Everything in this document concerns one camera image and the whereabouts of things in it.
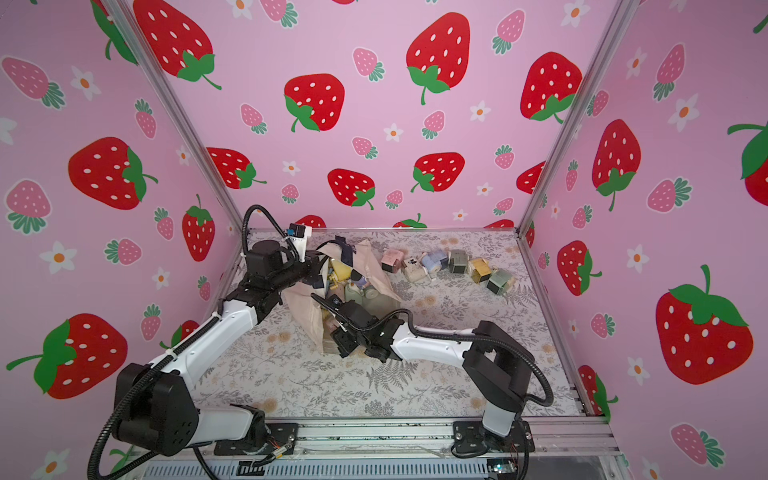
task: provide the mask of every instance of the strawberry print wall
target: strawberry print wall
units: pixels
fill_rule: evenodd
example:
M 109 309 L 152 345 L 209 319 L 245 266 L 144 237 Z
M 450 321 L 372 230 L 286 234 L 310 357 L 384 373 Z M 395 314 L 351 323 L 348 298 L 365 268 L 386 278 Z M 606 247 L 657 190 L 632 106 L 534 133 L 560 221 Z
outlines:
M 614 3 L 135 0 L 133 10 L 241 210 L 457 228 L 519 223 Z
M 766 14 L 640 5 L 529 230 L 635 478 L 765 476 Z
M 13 2 L 0 45 L 2 464 L 84 478 L 117 372 L 203 319 L 237 237 L 98 2 Z

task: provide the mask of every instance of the red strawberry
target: red strawberry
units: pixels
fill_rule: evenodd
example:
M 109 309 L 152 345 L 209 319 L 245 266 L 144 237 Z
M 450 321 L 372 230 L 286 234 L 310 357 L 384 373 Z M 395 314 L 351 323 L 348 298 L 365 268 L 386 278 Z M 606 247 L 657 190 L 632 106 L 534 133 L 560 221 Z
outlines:
M 710 463 L 714 468 L 725 465 L 725 452 L 720 449 L 717 440 L 704 430 L 699 432 L 692 425 L 678 423 L 670 429 L 670 436 L 677 447 L 699 465 Z
M 661 352 L 670 371 L 693 385 L 739 368 L 752 355 L 752 334 L 739 310 L 710 295 L 710 268 L 702 265 L 707 289 L 681 285 L 656 305 Z
M 453 185 L 464 170 L 464 164 L 464 157 L 455 152 L 424 155 L 413 166 L 413 180 L 418 183 L 411 193 L 419 186 L 424 191 L 442 192 Z
M 554 116 L 563 123 L 558 113 L 571 106 L 579 85 L 581 70 L 576 65 L 559 53 L 545 53 L 528 70 L 520 112 L 531 120 L 543 121 Z
M 602 272 L 592 273 L 592 255 L 580 240 L 562 247 L 558 252 L 557 263 L 565 286 L 575 296 L 587 291 L 591 277 L 603 275 Z
M 80 313 L 54 328 L 43 342 L 42 355 L 10 362 L 10 371 L 21 363 L 40 359 L 35 382 L 54 399 L 70 399 L 117 372 L 128 355 L 125 338 L 104 319 Z
M 344 85 L 331 74 L 303 75 L 288 80 L 285 87 L 286 108 L 296 123 L 307 130 L 327 131 L 336 126 L 344 106 Z
M 3 57 L 0 63 L 5 74 L 22 94 L 32 100 L 41 101 L 48 108 L 59 110 L 66 105 L 64 93 L 57 83 L 48 81 L 48 76 L 42 68 L 30 61 L 8 56 Z
M 163 0 L 136 0 L 134 15 L 160 66 L 187 81 L 214 71 L 214 47 L 200 26 Z
M 455 87 L 469 63 L 469 20 L 459 13 L 446 13 L 419 34 L 408 47 L 406 65 L 411 80 L 422 89 L 438 94 Z
M 144 318 L 141 320 L 141 335 L 148 342 L 152 340 L 160 329 L 160 307 L 154 303 L 144 311 Z
M 328 172 L 328 185 L 336 199 L 347 207 L 362 207 L 368 204 L 373 210 L 371 199 L 376 195 L 376 184 L 371 177 L 336 168 Z
M 202 262 L 208 256 L 210 245 L 214 242 L 216 224 L 208 210 L 203 208 L 200 195 L 195 196 L 197 205 L 190 207 L 181 219 L 181 233 L 184 235 L 184 241 L 187 242 L 187 249 L 192 259 Z
M 763 205 L 768 205 L 768 124 L 738 124 L 728 127 L 728 134 L 739 130 L 759 130 L 741 154 L 741 178 L 746 192 Z
M 654 85 L 654 99 L 662 101 L 674 90 L 674 82 L 680 78 L 685 68 L 685 45 L 679 43 L 672 47 L 667 57 L 659 65 Z
M 528 168 L 526 171 L 520 174 L 518 177 L 518 190 L 522 190 L 527 194 L 533 194 L 533 189 L 538 183 L 538 178 L 541 176 L 541 171 L 544 170 L 544 163 L 541 162 L 538 165 L 534 165 Z
M 69 180 L 90 198 L 118 210 L 136 208 L 147 193 L 147 181 L 157 178 L 144 173 L 141 160 L 125 142 L 106 137 L 72 155 Z
M 11 209 L 6 218 L 13 230 L 29 235 L 48 225 L 43 218 L 51 214 L 51 202 L 43 188 L 32 180 L 20 180 L 14 185 L 5 196 L 5 204 Z
M 168 216 L 168 210 L 159 208 L 154 211 L 154 221 L 157 222 L 157 232 L 165 239 L 174 237 L 174 219 Z
M 614 211 L 616 192 L 629 187 L 641 159 L 640 143 L 623 120 L 605 128 L 592 165 L 592 184 L 603 197 L 613 195 L 609 212 Z

